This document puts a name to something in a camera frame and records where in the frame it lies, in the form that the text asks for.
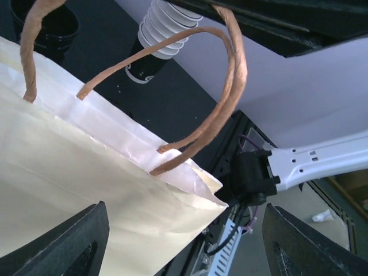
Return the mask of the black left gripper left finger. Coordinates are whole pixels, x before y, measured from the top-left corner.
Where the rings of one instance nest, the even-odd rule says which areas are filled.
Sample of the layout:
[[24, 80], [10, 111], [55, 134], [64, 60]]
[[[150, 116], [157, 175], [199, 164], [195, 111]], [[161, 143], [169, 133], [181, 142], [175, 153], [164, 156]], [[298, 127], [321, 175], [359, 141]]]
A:
[[8, 254], [9, 275], [99, 275], [110, 227], [103, 201]]

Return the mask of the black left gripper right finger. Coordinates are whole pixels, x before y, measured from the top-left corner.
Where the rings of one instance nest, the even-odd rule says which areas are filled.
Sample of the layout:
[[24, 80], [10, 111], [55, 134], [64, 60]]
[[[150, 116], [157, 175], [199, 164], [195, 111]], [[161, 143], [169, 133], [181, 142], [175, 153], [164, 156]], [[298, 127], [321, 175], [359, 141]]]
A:
[[271, 275], [367, 275], [367, 261], [279, 206], [267, 204], [262, 235]]

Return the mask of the cream paper bag with handles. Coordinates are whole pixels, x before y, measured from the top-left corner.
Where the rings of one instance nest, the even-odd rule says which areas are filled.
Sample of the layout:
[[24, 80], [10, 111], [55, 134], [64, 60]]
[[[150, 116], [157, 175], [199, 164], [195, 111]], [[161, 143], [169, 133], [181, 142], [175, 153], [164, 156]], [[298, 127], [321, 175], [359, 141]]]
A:
[[[234, 111], [247, 63], [233, 12], [216, 6], [227, 31], [184, 30], [82, 83], [34, 52], [43, 18], [62, 1], [36, 1], [21, 42], [1, 39], [1, 253], [30, 241], [96, 201], [109, 239], [102, 275], [154, 275], [228, 207], [221, 183], [193, 162]], [[221, 101], [181, 141], [181, 152], [118, 111], [94, 88], [125, 66], [190, 35], [222, 39], [228, 71]]]

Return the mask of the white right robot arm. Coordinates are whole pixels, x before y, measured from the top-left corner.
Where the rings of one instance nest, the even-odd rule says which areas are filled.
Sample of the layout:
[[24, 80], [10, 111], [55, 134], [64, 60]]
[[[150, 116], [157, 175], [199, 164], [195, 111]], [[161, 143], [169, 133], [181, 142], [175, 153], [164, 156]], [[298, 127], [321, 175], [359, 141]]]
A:
[[[350, 153], [367, 151], [367, 40], [288, 59], [249, 39], [244, 46], [248, 77], [237, 108], [276, 145], [278, 190], [348, 170]], [[177, 141], [214, 108], [227, 65], [218, 37], [195, 34], [147, 84], [120, 73], [113, 99], [163, 140]]]

